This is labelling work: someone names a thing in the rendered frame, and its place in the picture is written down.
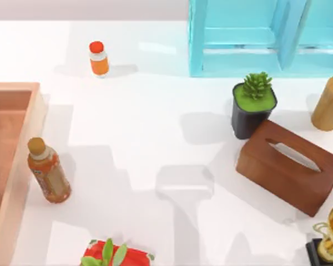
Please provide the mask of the black pot green succulent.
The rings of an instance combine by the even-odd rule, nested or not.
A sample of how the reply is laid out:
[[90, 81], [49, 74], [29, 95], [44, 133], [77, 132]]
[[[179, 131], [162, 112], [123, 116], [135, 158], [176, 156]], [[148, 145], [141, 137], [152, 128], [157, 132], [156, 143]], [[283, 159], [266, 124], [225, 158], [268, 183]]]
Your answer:
[[249, 73], [233, 87], [231, 125], [237, 139], [249, 139], [277, 106], [272, 80], [265, 71]]

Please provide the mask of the small orange bottle red cap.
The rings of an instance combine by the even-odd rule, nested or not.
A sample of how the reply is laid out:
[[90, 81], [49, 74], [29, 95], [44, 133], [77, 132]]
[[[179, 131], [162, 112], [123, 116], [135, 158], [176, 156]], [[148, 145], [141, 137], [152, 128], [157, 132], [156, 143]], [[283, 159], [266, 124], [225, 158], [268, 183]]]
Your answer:
[[104, 77], [109, 71], [109, 61], [104, 44], [95, 40], [89, 44], [90, 65], [94, 75]]

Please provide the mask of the brown tea bottle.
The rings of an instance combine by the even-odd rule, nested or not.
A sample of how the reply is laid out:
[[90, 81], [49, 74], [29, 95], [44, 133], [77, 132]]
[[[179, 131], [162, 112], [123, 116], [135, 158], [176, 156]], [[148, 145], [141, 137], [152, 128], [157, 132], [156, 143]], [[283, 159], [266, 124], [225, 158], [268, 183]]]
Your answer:
[[59, 155], [40, 137], [33, 137], [27, 143], [28, 167], [35, 176], [44, 197], [50, 203], [62, 203], [71, 193], [70, 184], [60, 164]]

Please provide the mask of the brown wooden tissue box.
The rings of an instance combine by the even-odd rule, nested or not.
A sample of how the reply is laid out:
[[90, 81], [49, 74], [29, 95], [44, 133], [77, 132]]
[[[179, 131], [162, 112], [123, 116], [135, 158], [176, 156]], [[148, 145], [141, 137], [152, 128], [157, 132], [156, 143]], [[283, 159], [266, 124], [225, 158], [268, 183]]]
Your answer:
[[[279, 143], [313, 160], [320, 170], [288, 158], [273, 147]], [[242, 147], [236, 171], [310, 217], [333, 189], [333, 154], [270, 120]]]

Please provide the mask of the light blue rack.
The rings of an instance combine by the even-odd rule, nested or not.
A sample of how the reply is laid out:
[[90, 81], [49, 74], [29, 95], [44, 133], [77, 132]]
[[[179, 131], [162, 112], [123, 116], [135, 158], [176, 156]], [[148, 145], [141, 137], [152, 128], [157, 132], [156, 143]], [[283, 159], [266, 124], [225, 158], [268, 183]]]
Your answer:
[[189, 0], [189, 73], [333, 76], [333, 0]]

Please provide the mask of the red pot green plant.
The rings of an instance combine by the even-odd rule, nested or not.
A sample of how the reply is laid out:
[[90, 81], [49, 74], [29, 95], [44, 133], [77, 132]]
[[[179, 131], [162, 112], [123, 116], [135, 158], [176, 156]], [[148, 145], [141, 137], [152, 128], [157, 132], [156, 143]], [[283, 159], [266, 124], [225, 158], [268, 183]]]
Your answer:
[[111, 238], [92, 239], [79, 266], [152, 266], [154, 259], [153, 254], [129, 248], [125, 243], [115, 245]]

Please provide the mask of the salmon-coloured shallow box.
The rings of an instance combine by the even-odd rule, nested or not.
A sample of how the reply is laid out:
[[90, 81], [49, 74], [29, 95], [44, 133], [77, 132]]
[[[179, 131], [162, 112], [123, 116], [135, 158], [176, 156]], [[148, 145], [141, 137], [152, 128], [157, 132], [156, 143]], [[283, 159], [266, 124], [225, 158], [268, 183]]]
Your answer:
[[0, 83], [0, 266], [16, 247], [31, 181], [27, 142], [42, 132], [47, 106], [39, 83]]

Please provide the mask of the wooden cylinder cup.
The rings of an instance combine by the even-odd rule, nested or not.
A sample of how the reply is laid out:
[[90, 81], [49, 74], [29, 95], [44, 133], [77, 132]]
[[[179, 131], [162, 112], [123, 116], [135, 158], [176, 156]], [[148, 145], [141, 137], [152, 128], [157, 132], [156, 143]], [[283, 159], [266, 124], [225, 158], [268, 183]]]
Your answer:
[[333, 130], [333, 76], [327, 81], [311, 115], [312, 124], [319, 130]]

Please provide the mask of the gold trophy black base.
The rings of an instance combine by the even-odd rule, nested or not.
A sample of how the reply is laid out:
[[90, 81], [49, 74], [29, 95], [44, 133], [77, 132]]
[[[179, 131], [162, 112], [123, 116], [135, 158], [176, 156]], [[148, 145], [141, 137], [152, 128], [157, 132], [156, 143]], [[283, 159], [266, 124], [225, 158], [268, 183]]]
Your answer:
[[313, 230], [320, 233], [322, 238], [314, 238], [306, 244], [310, 265], [333, 266], [333, 208], [327, 222], [314, 224]]

